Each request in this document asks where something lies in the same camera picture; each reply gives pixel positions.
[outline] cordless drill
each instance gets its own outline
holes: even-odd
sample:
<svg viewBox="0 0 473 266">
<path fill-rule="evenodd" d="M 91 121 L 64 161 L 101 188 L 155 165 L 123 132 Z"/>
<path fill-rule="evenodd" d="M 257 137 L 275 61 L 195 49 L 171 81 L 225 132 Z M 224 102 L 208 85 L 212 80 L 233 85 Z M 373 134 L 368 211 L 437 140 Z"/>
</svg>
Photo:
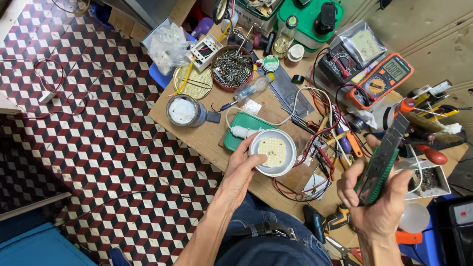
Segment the cordless drill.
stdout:
<svg viewBox="0 0 473 266">
<path fill-rule="evenodd" d="M 304 205 L 302 212 L 306 221 L 304 225 L 322 244 L 325 244 L 328 231 L 338 229 L 351 222 L 350 212 L 344 204 L 338 206 L 337 212 L 330 214 L 327 218 L 310 205 Z"/>
</svg>

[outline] orange multimeter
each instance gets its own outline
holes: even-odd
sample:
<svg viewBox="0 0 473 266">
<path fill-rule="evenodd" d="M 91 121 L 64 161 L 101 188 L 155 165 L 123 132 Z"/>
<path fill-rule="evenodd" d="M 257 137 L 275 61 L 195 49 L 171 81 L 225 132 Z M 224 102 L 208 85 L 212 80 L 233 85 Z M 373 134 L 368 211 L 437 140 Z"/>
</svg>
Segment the orange multimeter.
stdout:
<svg viewBox="0 0 473 266">
<path fill-rule="evenodd" d="M 347 98 L 359 110 L 370 109 L 379 99 L 388 94 L 412 75 L 414 69 L 398 53 L 384 58 L 360 83 L 373 96 L 373 102 L 366 99 L 363 92 L 352 88 Z"/>
</svg>

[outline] purple handle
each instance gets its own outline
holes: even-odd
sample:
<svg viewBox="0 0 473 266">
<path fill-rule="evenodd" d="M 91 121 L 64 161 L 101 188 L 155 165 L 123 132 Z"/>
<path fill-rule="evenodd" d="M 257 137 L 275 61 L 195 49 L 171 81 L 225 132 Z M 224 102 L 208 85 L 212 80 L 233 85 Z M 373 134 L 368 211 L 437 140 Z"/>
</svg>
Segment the purple handle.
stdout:
<svg viewBox="0 0 473 266">
<path fill-rule="evenodd" d="M 342 134 L 344 132 L 343 128 L 341 126 L 337 127 L 337 133 Z M 342 149 L 345 153 L 351 152 L 351 144 L 348 141 L 347 137 L 342 137 L 340 139 L 340 145 L 342 146 Z"/>
</svg>

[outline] workbench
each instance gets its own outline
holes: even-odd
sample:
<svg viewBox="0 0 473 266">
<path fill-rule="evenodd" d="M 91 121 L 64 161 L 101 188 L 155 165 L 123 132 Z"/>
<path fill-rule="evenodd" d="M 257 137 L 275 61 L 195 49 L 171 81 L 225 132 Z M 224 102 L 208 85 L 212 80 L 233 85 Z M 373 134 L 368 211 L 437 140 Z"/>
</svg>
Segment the workbench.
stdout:
<svg viewBox="0 0 473 266">
<path fill-rule="evenodd" d="M 220 26 L 214 25 L 213 28 L 209 32 L 216 38 L 218 38 L 222 31 Z M 223 38 L 221 41 L 222 44 L 226 45 L 226 37 Z M 255 50 L 256 55 L 259 58 L 262 58 L 262 50 Z M 292 77 L 295 74 L 305 76 L 314 64 L 315 58 L 304 58 L 298 66 L 294 68 L 289 68 L 284 65 L 282 60 L 280 61 L 281 66 L 283 66 L 286 72 Z M 162 96 L 156 101 L 154 107 L 151 109 L 148 116 L 152 118 L 156 123 L 160 124 L 164 127 L 167 131 L 171 132 L 176 138 L 182 140 L 188 147 L 196 150 L 200 155 L 204 158 L 209 160 L 210 163 L 218 167 L 220 170 L 225 171 L 227 167 L 228 160 L 232 154 L 232 151 L 227 150 L 224 147 L 219 146 L 219 141 L 222 136 L 227 132 L 228 127 L 225 123 L 225 112 L 222 112 L 222 118 L 219 124 L 212 123 L 212 122 L 205 122 L 202 126 L 196 128 L 190 127 L 181 127 L 172 124 L 166 115 L 166 105 L 170 98 L 166 96 L 175 92 L 172 82 L 165 88 Z M 308 90 L 302 91 L 305 97 L 309 100 L 311 104 L 313 104 L 312 96 L 310 95 Z M 403 97 L 398 94 L 397 92 L 391 92 L 386 96 L 385 101 L 399 101 Z M 262 94 L 258 95 L 257 97 L 253 98 L 255 102 L 261 104 L 266 110 L 270 110 L 271 113 L 277 114 L 280 117 L 286 118 L 288 114 L 281 110 L 279 107 L 281 104 L 274 96 L 273 92 L 269 89 L 265 90 Z M 222 106 L 228 102 L 233 101 L 232 93 L 228 93 L 223 91 L 218 87 L 217 84 L 214 83 L 213 88 L 211 89 L 210 93 L 199 100 L 208 110 L 211 110 L 211 104 L 213 106 Z M 228 116 L 228 120 L 231 123 L 231 119 L 233 119 L 234 115 L 236 114 L 236 110 L 231 110 Z M 322 116 L 315 110 L 314 112 L 310 113 L 307 120 L 313 120 L 314 122 L 320 122 L 322 120 Z M 280 126 L 282 130 L 290 129 L 290 130 L 301 130 L 291 122 L 286 122 L 284 125 Z M 300 140 L 294 139 L 297 146 L 298 143 L 302 143 L 305 145 L 307 141 L 310 139 L 310 135 L 304 131 L 302 131 L 303 137 Z M 467 146 L 463 144 L 461 146 L 453 147 L 450 149 L 443 150 L 442 152 L 448 157 L 448 163 L 443 166 L 443 170 L 446 176 L 449 176 L 450 173 L 453 171 L 455 166 L 457 165 L 458 161 L 461 159 L 463 154 L 466 152 Z M 335 181 L 341 178 L 341 174 L 343 172 L 343 168 L 341 164 L 336 166 L 336 170 L 334 173 Z M 297 182 L 301 176 L 297 174 L 292 174 L 290 177 Z M 283 212 L 289 213 L 294 217 L 297 217 L 301 221 L 304 220 L 304 216 L 302 214 L 302 206 L 306 203 L 299 203 L 291 201 L 282 195 L 276 190 L 273 186 L 272 178 L 267 177 L 259 172 L 257 172 L 250 183 L 248 190 L 266 202 L 272 208 L 281 210 Z M 430 202 L 431 198 L 423 198 L 419 200 L 415 200 L 417 202 L 421 202 L 424 205 L 427 205 Z M 337 206 L 341 204 L 341 200 L 338 198 L 336 193 L 336 183 L 332 184 L 326 190 L 322 200 L 314 200 L 311 202 L 311 205 L 317 209 L 322 215 L 327 216 L 333 212 L 335 212 Z M 332 238 L 337 240 L 339 243 L 344 245 L 345 247 L 358 247 L 358 238 L 356 234 L 350 230 L 348 226 L 341 227 L 337 230 L 330 231 L 330 235 Z"/>
</svg>

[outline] magnifying glass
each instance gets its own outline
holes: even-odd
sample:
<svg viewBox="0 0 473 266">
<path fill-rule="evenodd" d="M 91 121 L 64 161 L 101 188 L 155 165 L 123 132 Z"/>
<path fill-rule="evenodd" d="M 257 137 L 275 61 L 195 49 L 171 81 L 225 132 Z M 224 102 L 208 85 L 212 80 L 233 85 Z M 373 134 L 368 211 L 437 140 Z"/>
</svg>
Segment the magnifying glass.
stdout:
<svg viewBox="0 0 473 266">
<path fill-rule="evenodd" d="M 215 1 L 215 7 L 213 8 L 212 16 L 213 23 L 216 25 L 220 24 L 223 19 L 230 19 L 228 0 Z"/>
</svg>

